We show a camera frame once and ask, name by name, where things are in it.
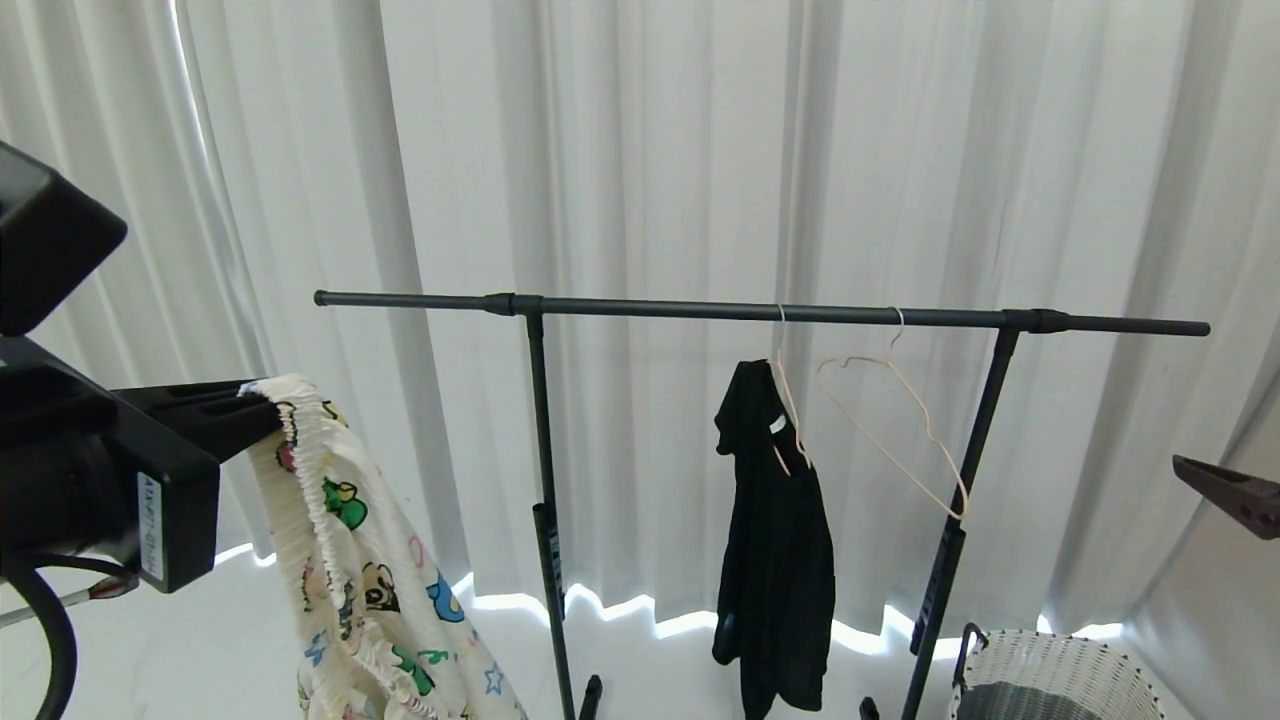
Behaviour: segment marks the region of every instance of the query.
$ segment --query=white wall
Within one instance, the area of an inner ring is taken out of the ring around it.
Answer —
[[[1280,480],[1280,387],[1229,465]],[[1206,503],[1126,638],[1198,717],[1280,716],[1280,542]]]

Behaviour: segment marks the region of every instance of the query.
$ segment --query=white curtain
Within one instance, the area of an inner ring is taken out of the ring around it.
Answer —
[[[108,384],[310,375],[480,593],[541,588],[521,323],[316,288],[1211,322],[1019,342],[947,632],[1066,630],[1129,612],[1197,503],[1169,455],[1221,459],[1280,368],[1275,37],[1280,5],[1231,1],[28,1],[0,8],[0,135],[133,229],[41,341]],[[547,331],[567,582],[712,607],[733,495],[712,416],[780,329]],[[813,372],[893,332],[786,334],[837,618],[873,633],[886,602],[915,612],[943,515]],[[992,340],[895,345],[956,457]],[[831,382],[950,493],[891,377]],[[224,530],[264,544],[229,474],[250,521]]]

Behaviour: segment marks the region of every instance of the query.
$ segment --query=beige wire hanger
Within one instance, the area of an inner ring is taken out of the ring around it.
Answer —
[[[787,405],[791,411],[791,423],[795,425],[796,430],[796,451],[804,456],[805,465],[813,468],[813,460],[809,457],[809,451],[804,448],[800,443],[800,414],[796,413],[796,401],[791,397],[791,383],[787,382],[786,365],[782,363],[782,350],[786,347],[787,342],[787,311],[782,309],[782,304],[778,302],[778,320],[782,323],[782,332],[778,333],[778,346],[773,351],[773,356],[769,357],[769,364],[777,366],[778,378],[782,379],[782,389],[786,393]],[[791,477],[791,470],[787,468],[786,461],[782,460],[782,454],[778,451],[778,446],[773,446],[773,455],[777,456],[778,464],[782,465],[782,471]]]
[[[888,354],[886,354],[884,357],[869,357],[867,355],[850,355],[844,359],[828,357],[818,365],[818,372],[814,374],[814,379],[818,380],[818,387],[822,388],[822,392],[827,397],[829,397],[832,402],[836,404],[836,407],[838,407],[840,411],[844,413],[846,418],[849,418],[849,421],[852,423],[854,427],[856,427],[859,430],[863,432],[864,436],[867,436],[867,439],[872,441],[872,445],[874,445],[876,448],[884,455],[884,457],[888,457],[890,462],[896,465],[897,469],[901,470],[904,475],[911,478],[911,482],[915,483],[918,488],[924,491],[924,495],[929,496],[933,500],[933,502],[938,503],[938,507],[946,510],[947,515],[951,515],[956,520],[964,520],[964,516],[969,514],[969,491],[964,487],[964,479],[960,477],[960,470],[956,468],[956,461],[951,457],[951,452],[947,450],[947,446],[942,445],[942,441],[933,437],[933,421],[929,419],[929,409],[924,406],[924,401],[920,400],[919,393],[915,392],[915,388],[911,387],[911,383],[906,382],[906,378],[904,378],[902,373],[899,372],[897,365],[893,364],[893,343],[897,342],[897,338],[902,337],[902,329],[906,328],[906,318],[902,316],[902,311],[899,310],[897,307],[895,307],[893,310],[897,310],[897,319],[899,319],[897,334],[895,334],[893,340],[890,341]],[[849,364],[855,360],[863,363],[874,363],[877,365],[883,365],[888,368],[890,370],[893,372],[893,377],[897,378],[897,382],[902,383],[902,387],[906,388],[906,392],[911,393],[911,400],[915,401],[915,405],[920,409],[920,413],[924,414],[924,432],[925,434],[929,436],[929,442],[932,442],[933,445],[938,446],[940,450],[942,450],[942,455],[946,456],[947,459],[947,466],[951,469],[951,474],[955,475],[956,487],[960,488],[960,501],[961,501],[960,512],[951,510],[951,503],[943,502],[942,498],[934,495],[933,491],[927,488],[924,483],[922,483],[910,470],[908,470],[905,465],[899,462],[897,457],[893,457],[893,454],[891,454],[883,445],[881,445],[881,442],[876,439],[876,436],[867,432],[867,428],[864,428],[863,424],[858,421],[858,418],[854,418],[854,414],[850,413],[849,409],[846,409],[842,402],[840,402],[840,400],[836,397],[836,393],[832,392],[832,389],[827,386],[826,382],[823,382],[822,379],[823,368],[826,368],[832,363],[840,363],[841,368],[847,368]]]

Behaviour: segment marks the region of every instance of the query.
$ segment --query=black garment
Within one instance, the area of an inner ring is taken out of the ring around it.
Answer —
[[[820,710],[836,609],[831,530],[818,474],[796,450],[767,360],[737,364],[716,427],[716,451],[733,455],[737,491],[712,656],[741,660],[746,720],[764,717],[776,694]]]

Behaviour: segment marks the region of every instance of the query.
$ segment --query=horizontal bar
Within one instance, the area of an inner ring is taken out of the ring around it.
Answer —
[[[772,320],[781,314],[797,323],[863,325],[928,325],[938,328],[1002,328],[1032,333],[1092,331],[1203,337],[1208,323],[1068,315],[1056,310],[922,310],[913,307],[844,307],[759,302],[685,302],[672,300],[604,300],[538,295],[397,295],[317,290],[316,305],[484,310],[497,315],[608,315],[627,318],[695,318],[708,320]]]

